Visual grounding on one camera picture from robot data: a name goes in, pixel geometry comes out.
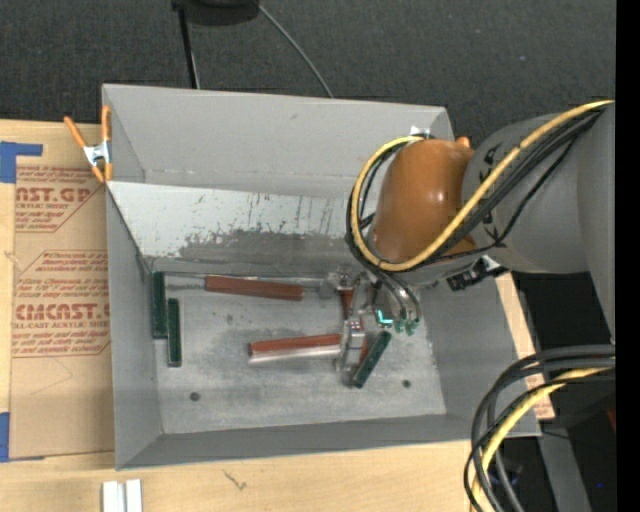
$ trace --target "green object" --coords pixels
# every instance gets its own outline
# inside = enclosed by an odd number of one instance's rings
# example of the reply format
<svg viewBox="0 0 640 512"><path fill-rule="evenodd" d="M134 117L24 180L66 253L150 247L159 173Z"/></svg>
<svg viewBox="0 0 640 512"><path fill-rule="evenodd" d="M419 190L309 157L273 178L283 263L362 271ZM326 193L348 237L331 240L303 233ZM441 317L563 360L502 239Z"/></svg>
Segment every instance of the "green object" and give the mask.
<svg viewBox="0 0 640 512"><path fill-rule="evenodd" d="M418 329L420 320L414 320L413 322L407 322L406 331L408 336L413 336Z"/></svg>
<svg viewBox="0 0 640 512"><path fill-rule="evenodd" d="M167 298L164 290L164 272L151 275L151 318L154 338L167 337Z"/></svg>
<svg viewBox="0 0 640 512"><path fill-rule="evenodd" d="M390 341L391 334L389 334L388 331L382 331L378 334L376 341L373 342L373 346L369 349L367 356L364 358L364 361L362 361L362 364L353 376L353 385L356 388L361 389L365 382L367 382L369 375L371 375L371 372L378 364L380 357L382 357L382 353L385 351Z"/></svg>
<svg viewBox="0 0 640 512"><path fill-rule="evenodd" d="M391 326L393 325L393 318L385 318L384 313L381 309L376 309L376 319L378 323L382 326Z"/></svg>
<svg viewBox="0 0 640 512"><path fill-rule="evenodd" d="M178 299L167 302L167 334L169 338L169 366L182 366L180 342L180 304Z"/></svg>
<svg viewBox="0 0 640 512"><path fill-rule="evenodd" d="M401 332L404 332L406 325L407 325L406 318L401 318L400 320L396 320L393 323L393 327L398 334L400 334Z"/></svg>

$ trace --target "cardboard sheet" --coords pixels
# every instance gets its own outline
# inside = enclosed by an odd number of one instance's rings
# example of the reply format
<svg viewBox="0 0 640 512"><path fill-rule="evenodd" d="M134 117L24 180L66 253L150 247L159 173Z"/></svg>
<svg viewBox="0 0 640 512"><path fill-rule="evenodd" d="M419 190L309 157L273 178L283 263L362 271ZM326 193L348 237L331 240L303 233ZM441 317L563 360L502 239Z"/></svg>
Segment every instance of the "cardboard sheet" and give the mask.
<svg viewBox="0 0 640 512"><path fill-rule="evenodd" d="M11 315L13 314L13 183L0 183L0 414L9 410Z"/></svg>
<svg viewBox="0 0 640 512"><path fill-rule="evenodd" d="M89 144L99 129L80 125ZM16 169L9 456L113 449L105 189L63 123L0 122L43 145Z"/></svg>

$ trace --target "yellow cable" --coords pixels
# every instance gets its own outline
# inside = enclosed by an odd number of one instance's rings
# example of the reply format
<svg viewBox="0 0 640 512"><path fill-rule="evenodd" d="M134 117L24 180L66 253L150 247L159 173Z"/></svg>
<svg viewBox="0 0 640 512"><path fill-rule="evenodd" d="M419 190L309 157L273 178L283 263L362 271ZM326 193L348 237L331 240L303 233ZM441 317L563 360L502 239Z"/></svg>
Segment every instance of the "yellow cable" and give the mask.
<svg viewBox="0 0 640 512"><path fill-rule="evenodd" d="M596 373L600 373L607 370L607 368L580 368L577 370L571 370L568 372L559 375L551 382L559 381L559 380L577 380L588 377L590 375L594 375ZM502 444L504 438L509 434L511 429L520 421L520 419L531 409L537 402L542 400L544 397L549 396L554 391L566 386L566 382L559 382L549 387L541 388L530 396L528 396L518 407L516 407L511 413L505 418L503 424L496 430L495 434L489 440L487 447L482 453L482 469L483 471L487 471L489 469L489 465L493 460L493 456L496 451ZM476 476L473 481L472 494L478 499L478 491L480 490L480 484L478 482L478 477Z"/></svg>
<svg viewBox="0 0 640 512"><path fill-rule="evenodd" d="M67 125L67 128L69 128L69 130L71 131L71 136L76 141L76 144L78 144L78 146L80 146L81 149L84 149L85 147L87 147L87 141L84 140L84 137L80 133L80 130L78 130L78 127L76 126L76 124L73 122L73 119L71 119L69 116L65 116L63 121L64 121L64 124ZM104 183L104 177L102 176L102 172L100 171L100 168L97 165L91 165L91 172L98 179L100 183Z"/></svg>
<svg viewBox="0 0 640 512"><path fill-rule="evenodd" d="M104 158L104 179L111 181L113 177L113 164L111 163L111 155L108 152L108 144L111 142L111 107L109 107L109 105L102 106L102 140L107 151Z"/></svg>
<svg viewBox="0 0 640 512"><path fill-rule="evenodd" d="M371 252L371 250L367 247L365 243L362 233L360 232L360 227L358 226L358 198L360 197L360 190L362 188L362 184L371 168L373 162L385 151L388 149L397 146L399 144L412 142L419 137L401 137L399 139L395 139L384 146L382 146L376 153L367 161L367 163L363 166L360 171L360 175L356 179L356 183L353 187L353 192L351 195L351 230L353 231L353 238L356 246L363 254L363 256L370 263L376 265L382 270L386 270L389 272L402 272L404 270L408 270L415 265L418 265L425 261L429 256L431 256L435 251L437 251L442 244L444 244L455 229L458 228L463 222L465 217L469 214L471 209L476 206L482 197L487 193L489 188L496 182L496 180L502 175L505 169L513 162L513 160L520 154L521 151L528 148L531 144L536 142L538 139L549 133L551 130L561 125L565 121L577 117L589 110L593 110L594 108L601 107L603 105L607 105L609 103L613 103L613 100L603 100L596 101L593 103L587 103L586 105L582 105L580 107L573 108L554 117L552 120L543 124L538 129L534 130L531 134L529 134L519 146L513 148L495 167L495 169L491 172L491 174L485 179L482 184L478 187L475 193L471 196L471 198L466 202L466 204L462 207L462 209L457 213L457 215L452 219L449 225L444 229L444 231L436 238L426 249L424 249L420 254L414 256L413 258L404 261L402 263L391 263L388 261L382 261L375 254Z"/></svg>

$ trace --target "black cable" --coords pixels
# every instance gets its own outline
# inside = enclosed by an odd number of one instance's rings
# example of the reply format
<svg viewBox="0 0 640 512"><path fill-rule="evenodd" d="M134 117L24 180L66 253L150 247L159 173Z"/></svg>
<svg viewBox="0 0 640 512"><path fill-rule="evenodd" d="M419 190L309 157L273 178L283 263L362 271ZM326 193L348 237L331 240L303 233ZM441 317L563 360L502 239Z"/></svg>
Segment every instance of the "black cable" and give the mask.
<svg viewBox="0 0 640 512"><path fill-rule="evenodd" d="M191 49L191 37L189 35L189 26L187 25L187 17L184 13L184 5L182 3L172 2L173 10L177 11L180 20L180 33L182 34L182 45L184 46L184 54L187 58L187 68L189 69L189 82L192 89L200 89L200 79L196 68L196 60Z"/></svg>
<svg viewBox="0 0 640 512"><path fill-rule="evenodd" d="M580 360L572 360L572 363L577 364L577 363L583 363L584 366L589 366L592 364L593 360L592 359L580 359ZM554 363L551 363L549 365L549 367L543 367L542 371L544 372L552 372L555 371L556 368L553 368L551 366L554 366ZM495 421L495 409L496 409L496 404L497 404L497 400L493 400L490 404L489 407L487 409L487 426L490 426L494 421ZM552 435L552 436L556 436L556 437L561 437L563 439L568 439L568 437L565 436L560 436L558 434L552 434L550 432L547 432L544 427L540 427L541 431L543 434L545 435ZM524 510L524 508L522 507L522 505L520 504L520 500L518 499L515 490L513 489L513 485L511 483L511 480L509 478L509 475L507 474L507 470L504 466L504 460L502 458L502 454L500 453L499 450L496 451L495 454L495 466L496 466L496 470L498 473L498 479L500 481L500 484L502 485L503 489L505 490L505 493L507 495L507 498L509 499L511 506L515 509L516 512L526 512Z"/></svg>
<svg viewBox="0 0 640 512"><path fill-rule="evenodd" d="M615 368L615 362L613 362L613 361L609 361L609 362L605 363L605 362L602 362L602 361L595 361L595 360L589 359L587 364L588 364L588 367ZM490 427L480 438L477 438L475 441L472 439L471 453L470 453L469 457L467 458L467 462L466 462L465 468L464 468L464 487L465 487L465 491L467 492L467 496L469 497L469 500L471 501L471 503L473 504L473 506L474 506L474 508L476 510L481 511L481 512L483 511L482 507L480 507L480 504L477 502L477 500L473 496L473 491L471 489L471 486L469 485L469 469L471 467L471 463L472 462L474 463L474 466L476 468L476 477L478 478L478 482L479 482L480 486L482 487L483 491L485 492L485 494L487 495L487 497L489 498L489 501L491 502L492 506L494 506L495 509L498 512L504 512L503 508L498 503L495 494L493 493L493 489L491 488L491 482L487 479L486 474L484 473L484 470L482 469L482 460L481 460L481 456L479 454L479 450L481 448L483 448L483 446L489 441L491 436L494 434L495 430L497 428L499 428L501 423L506 419L506 417L511 413L511 411L513 411L515 408L517 408L526 399L528 399L532 394L536 393L540 389L551 387L551 386L555 386L555 385L561 384L561 383L577 382L578 380L580 380L580 381L583 381L583 380L586 380L586 379L593 380L592 379L593 377L600 377L600 376L599 375L592 375L592 376L589 376L589 377L584 377L583 379L562 379L562 380L557 380L555 382L547 382L547 383L542 384L540 386L537 386L537 387L535 387L535 388L533 388L533 389L531 389L531 390L529 390L529 391L527 391L525 393L522 393L514 401L512 401L511 404L509 404L509 406L507 406L502 411L502 413L500 414L500 417L498 418L498 420L496 420L494 422L492 427Z"/></svg>
<svg viewBox="0 0 640 512"><path fill-rule="evenodd" d="M364 188L364 192L361 194L361 196L358 198L359 201L359 213L358 213L358 226L360 227L360 230L362 231L363 229L365 229L366 227L368 227L371 222L373 221L373 218L375 216L374 213L368 215L366 218L362 219L362 215L364 214L364 208L365 208L365 204L367 201L367 196L369 195L369 191L371 189L371 185L375 179L375 175L377 174L378 170L382 167L382 164L384 162L386 162L389 157L391 157L392 155L394 155L395 153L397 153L401 148L403 148L404 146L406 146L407 144L409 144L408 142L399 146L395 146L393 148L389 148L387 151L385 151L383 154L381 154L378 159L373 163L371 169L369 170L368 176L367 176L367 183L366 186ZM347 230L348 230L348 235L349 235L349 239L352 240L353 237L353 232L351 231L351 223L349 220L349 215L351 212L351 203L349 202L349 205L347 207ZM360 261L361 263L364 264L364 259L358 258L358 261ZM409 286L407 286L406 284L404 284L398 277L395 277L391 274L387 274L385 272L380 271L380 269L378 269L377 267L375 267L374 265L367 265L367 268L369 268L369 270L378 278L378 280L382 281L387 288L395 288L397 290L397 288L401 288L402 291L404 291L404 293L409 297L409 299L411 300L411 302L413 302L413 309L416 312L416 318L415 321L419 321L420 319L420 302L418 300L418 298L416 297L416 295L413 293L413 291L409 288ZM401 306L402 310L403 310L403 317L404 318L408 318L408 315L406 313L406 308L404 307L404 301L402 299L401 296L399 296L397 294L396 291L392 292L395 294L396 299L399 301L399 305Z"/></svg>
<svg viewBox="0 0 640 512"><path fill-rule="evenodd" d="M529 375L533 375L543 371L555 371L558 369L571 369L575 367L593 366L595 364L595 360L592 359L593 357L595 356L608 357L614 353L615 353L615 347L612 347L612 346L603 346L603 347L577 346L577 347L553 349L553 350L541 352L540 354L534 354L532 356L528 356L519 361L516 361L501 374L501 376L498 378L498 380L496 381L492 389L485 395L485 397L480 402L480 405L476 410L476 414L474 416L474 420L472 424L472 433L471 433L472 441L475 441L478 438L482 416L484 415L485 411L491 406L491 404L495 404L499 393L503 389L508 387L510 384L522 378L526 378ZM584 355L589 355L591 357L585 358L582 360L574 359L569 361L561 360L561 361L545 362L549 359L557 359L560 357L580 357ZM536 362L538 363L538 366L528 367L528 368L525 367L531 363L536 363Z"/></svg>
<svg viewBox="0 0 640 512"><path fill-rule="evenodd" d="M347 243L347 247L351 251L351 254L354 256L354 258L356 258L356 260L359 261L362 264L362 266L364 266L366 269L368 269L376 277L376 279L378 281L380 281L382 284L384 284L384 286L386 286L386 288L391 292L391 294L393 295L396 303L400 307L401 317L404 318L404 319L407 319L409 317L409 315L407 313L407 308L406 308L406 306L404 304L404 299L399 294L397 288L401 288L407 294L407 296L410 298L410 300L413 302L414 310L415 310L416 315L417 315L416 319L419 319L420 318L420 303L419 303L417 297L415 296L415 294L411 291L411 289L406 284L404 284L402 281L400 281L400 279L398 279L397 277L395 277L395 276L393 276L391 274L387 274L386 272L383 272L378 267L376 267L375 265L371 264L370 262L368 262L364 258L362 258L362 255L361 255L360 251L358 250L358 248L356 247L356 245L355 245L355 243L353 241L353 231L351 230L351 223L349 222L349 215L350 215L350 212L351 212L351 205L352 205L352 200L353 200L352 198L353 198L353 194L350 194L349 195L349 200L348 200L348 203L347 203L347 223L346 223L347 233L345 235L345 242Z"/></svg>
<svg viewBox="0 0 640 512"><path fill-rule="evenodd" d="M577 136L589 129L601 113L602 111L589 112L588 114L586 114L589 116L587 117L586 121L584 118L582 118L583 116L576 117L568 121L567 123L564 123L561 127L557 128L554 133L548 135L545 142L536 144L535 149L524 158L524 160L514 169L512 174L508 176L499 186L496 187L491 196L485 199L479 205L479 207L477 207L477 209L471 214L466 222L456 228L456 230L451 234L447 241L442 244L442 246L434 251L434 253L424 262L412 268L409 268L404 272L415 270L416 268L424 265L429 265L433 262L433 260L444 255L448 250L454 247L458 242L460 242L460 240L467 236L482 220L484 220L486 216L491 212L491 210L493 210L496 205L500 201L502 201L502 199L509 192L511 192L511 190L513 190L513 188L518 183L520 183L520 181L522 181L522 179L532 169L535 168L536 165L542 162L563 144L572 140L574 136Z"/></svg>
<svg viewBox="0 0 640 512"><path fill-rule="evenodd" d="M497 426L500 424L500 422L502 421L502 419L510 412L510 409L512 410L513 407L516 407L517 404L513 405L514 402L512 402L512 406L507 407L502 415L501 415L501 419L498 421L494 421L493 420L493 415L495 414L495 404L497 401L497 397L499 395L499 393L505 389L507 386L509 386L510 384L512 384L513 382L516 382L522 378L526 378L529 375L533 375L536 373L541 373L543 371L557 371L557 370L561 370L561 369L575 369L575 368L584 368L584 367L596 367L596 366L604 366L604 367L615 367L615 362L608 359L606 361L599 361L594 359L594 357L596 356L611 356L612 354L615 353L615 347L611 347L611 346L604 346L604 347L568 347L568 348L563 348L563 349L554 349L554 350L550 350L550 351L546 351L546 352L541 352L540 354L534 354L532 356L529 356L527 358L524 358L522 360L516 361L514 364L512 364L507 370L505 370L503 372L503 374L498 378L498 380L496 381L496 383L494 384L494 386L492 387L492 389L485 395L485 397L482 399L482 401L480 402L480 405L478 406L478 409L476 410L476 414L474 416L474 420L473 420L473 424L472 424L472 442L475 444L477 444L478 442L478 435L479 435L479 431L480 431L480 424L481 424L481 420L482 420L482 416L484 415L486 410L489 410L491 412L491 414L488 416L488 418L491 419L491 425L489 426L489 429L487 431L487 433L491 433L495 430L495 428L497 428ZM578 357L578 356L582 356L582 355L589 355L591 357L588 358L582 358L582 359L573 359L573 360L562 360L562 361L551 361L551 362L547 362L544 365L538 365L538 366L534 366L534 367L530 367L530 368L521 368L523 366L526 366L527 364L530 364L532 362L544 362L545 360L548 359L553 359L553 358L558 358L558 357L565 357L565 356L572 356L572 357ZM476 465L476 472L479 474L478 479L479 482L481 484L481 486L483 487L483 489L485 490L485 492L487 493L487 496L491 499L493 498L493 501L496 501L495 498L495 494L493 493L492 489L491 489L491 484L488 481L488 479L486 478L486 475L484 475L484 473L482 471L478 472L478 467L482 467L481 466L481 458L479 454L476 454L477 450L472 451L472 455L475 454L474 458L474 464ZM510 482L508 481L508 478L506 476L506 471L503 472L502 474L500 474L499 472L499 477L501 478L501 481L503 482L503 486L505 487L505 489L507 490L508 496L511 498L515 498L515 501L517 501L517 497L515 496L515 492L513 491L513 488L511 487Z"/></svg>
<svg viewBox="0 0 640 512"><path fill-rule="evenodd" d="M304 50L300 47L300 45L298 43L296 43L295 40L293 39L293 37L291 37L289 35L289 33L284 29L284 27L282 27L282 25L280 25L280 23L278 23L278 21L271 14L269 14L269 11L267 11L262 5L260 5L259 1L254 0L254 4L260 10L260 12L263 14L263 16L265 18L267 18L269 20L269 22L271 22L271 24L278 30L278 32L280 32L284 36L284 38L289 42L289 44L291 46L293 46L293 48L302 57L302 59L307 64L307 66L309 66L309 69L311 69L313 74L318 79L318 82L320 82L320 85L324 89L324 92L327 93L327 96L329 96L329 98L335 98L335 96L333 95L333 92L331 92L331 89L329 89L329 86L324 81L324 78L322 78L322 75L320 75L320 72L313 65L313 62L311 62L311 59L309 59L309 57L307 57L307 54L304 53Z"/></svg>
<svg viewBox="0 0 640 512"><path fill-rule="evenodd" d="M588 113L583 114L582 116L573 118L567 121L566 123L564 123L563 125L561 125L560 127L556 128L556 130L552 134L547 136L546 142L537 144L536 148L533 151L531 151L523 159L522 162L519 163L519 165L514 169L513 173L510 176L508 176L507 179L504 180L504 182L501 183L496 188L493 194L489 198L487 198L482 203L482 205L480 205L480 207L477 208L476 211L474 211L474 213L471 214L471 216L467 219L465 223L459 226L456 229L456 231L452 233L452 235L447 239L447 241L439 249L437 249L434 252L434 254L432 254L429 258L427 258L424 262L419 263L409 269L403 270L402 272L409 272L409 271L416 270L418 268L421 268L427 265L432 265L434 263L439 263L442 261L459 259L459 258L471 256L474 254L484 253L489 249L493 248L498 243L500 243L511 231L518 217L524 210L526 204L535 195L535 193L539 190L539 188L546 181L546 179L560 165L560 163L566 157L567 153L563 152L563 154L558 159L559 161L556 160L556 162L552 164L551 167L553 169L548 170L543 176L543 179L539 180L536 183L533 193L530 192L529 194L527 194L527 197L525 197L523 202L519 205L514 216L512 216L512 218L510 219L507 226L508 229L505 229L502 235L498 237L496 242L494 242L490 246L487 246L481 249L474 249L472 251L467 251L464 253L458 253L454 255L445 255L445 253L448 250L454 247L462 238L467 236L472 231L472 229L475 228L477 224L479 224L482 220L484 220L487 214L493 208L495 208L495 206L513 189L513 187L515 187L533 168L535 168L535 166L537 166L540 162L542 162L545 158L547 158L550 154L552 154L558 148L562 147L563 144L567 142L569 142L570 145L573 144L573 142L575 142L575 140L580 134L582 134L584 131L586 131L588 128L591 127L591 125L595 122L595 120L601 113L602 111L600 110L590 111ZM386 160L391 154L395 153L402 147L404 147L404 145L397 146L395 148L390 148L389 151L380 155L378 160L374 162L374 164L372 165L370 172L373 172L373 173L377 172L381 163L384 160ZM366 194L368 193L368 187L370 186L370 184L371 184L371 180L369 180L368 186L365 189L366 193L363 197L364 200L360 201L361 203L359 205L360 215L362 215L362 212L364 212ZM374 214L368 216L363 221L360 221L362 223L362 227L360 228L361 230L364 229L366 226L368 226L372 222L373 215ZM347 215L347 227L349 228L349 226L350 226L349 215ZM353 236L353 233L351 232L350 229L348 229L348 235L350 238ZM361 254L360 250L357 247L355 247L355 250L352 250L352 253L356 257L356 259L360 261L360 263L364 264L364 262L366 261L366 258L364 258L364 256Z"/></svg>
<svg viewBox="0 0 640 512"><path fill-rule="evenodd" d="M462 257L466 257L466 256L471 256L473 254L486 253L486 252L490 251L491 249L493 249L494 247L498 246L500 243L502 243L502 241L509 235L509 233L511 232L511 230L515 226L516 221L518 220L518 218L520 217L520 215L524 211L524 209L527 206L527 204L529 203L529 201L533 198L533 196L538 192L538 190L542 187L542 185L547 181L547 179L553 174L553 172L558 168L558 166L567 157L567 155L569 153L569 150L571 149L571 147L573 146L573 144L575 143L576 140L577 140L577 138L572 139L571 141L569 141L567 147L562 152L562 154L557 158L557 160L555 162L553 162L553 164L551 164L551 166L544 172L544 174L536 182L536 184L533 186L533 188L527 193L527 195L524 197L524 199L520 202L520 204L516 208L515 213L509 219L509 222L507 223L507 226L504 228L504 231L494 239L494 242L491 245L487 245L485 247L482 247L482 248L479 248L479 249L473 249L471 251L466 251L466 252L463 252L463 253L452 254L452 255L449 255L449 256L440 256L439 258L435 258L434 260L429 259L428 262L420 264L420 265L418 265L418 267L421 267L421 266L424 266L424 265L432 265L434 263L440 263L442 261L458 259L458 258L462 258Z"/></svg>
<svg viewBox="0 0 640 512"><path fill-rule="evenodd" d="M371 168L369 169L368 173L369 176L367 176L368 178L368 182L366 187L363 188L364 190L364 194L361 190L360 193L360 197L358 197L358 218L357 218L357 225L359 227L359 229L362 231L363 229L365 229L367 226L369 226L371 224L371 222L373 221L374 218L374 214L371 214L369 216L367 216L365 219L361 219L361 216L364 213L364 208L365 208L365 204L366 204L366 198L367 195L369 194L369 189L371 187L371 183L373 182L373 177L375 176L375 174L378 172L378 170L380 169L380 167L382 166L382 164L391 156L393 155L395 152L397 152L400 148L406 146L407 143L405 144L401 144L398 146L394 146L391 148L388 148L384 153L380 154L378 156L378 158L376 159L375 162L372 163ZM349 194L349 200L347 203L347 212L346 212L346 234L345 234L345 241L347 243L347 246L349 247L349 250L351 251L351 254L353 255L353 257L360 262L360 264L362 266L364 266L365 268L369 269L369 271L371 273L373 273L378 279L380 280L384 280L387 279L388 280L388 276L390 274L386 274L384 272L382 272L376 265L374 265L373 263L367 261L366 258L363 257L360 249L356 246L354 239L353 239L353 230L351 228L351 208L352 208L352 204L353 204L353 189L351 190L351 194ZM407 287L402 284L401 282L398 282L399 285L404 288L405 290L407 290ZM402 307L402 309L404 310L404 313L406 315L406 308L404 308L404 306L402 306L402 299L398 297L397 292L395 290L392 290L392 293L394 294L394 296L396 297L396 299L399 299L399 303Z"/></svg>

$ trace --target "metal tool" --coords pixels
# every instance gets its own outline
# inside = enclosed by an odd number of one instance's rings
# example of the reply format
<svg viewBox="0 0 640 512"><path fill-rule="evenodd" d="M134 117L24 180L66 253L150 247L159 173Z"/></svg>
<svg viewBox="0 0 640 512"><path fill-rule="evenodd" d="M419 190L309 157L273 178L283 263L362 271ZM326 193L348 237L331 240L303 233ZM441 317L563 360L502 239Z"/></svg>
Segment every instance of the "metal tool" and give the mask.
<svg viewBox="0 0 640 512"><path fill-rule="evenodd" d="M71 135L78 146L82 148L87 160L91 164L91 170L100 183L109 181L113 175L111 163L111 108L108 105L102 107L102 142L96 146L89 146L80 130L69 116L64 117L64 123L71 130ZM98 167L98 161L104 160L104 170Z"/></svg>
<svg viewBox="0 0 640 512"><path fill-rule="evenodd" d="M300 336L249 344L249 364L271 363L301 358L330 358L340 354L340 334Z"/></svg>
<svg viewBox="0 0 640 512"><path fill-rule="evenodd" d="M102 512L142 512L142 481L102 483Z"/></svg>

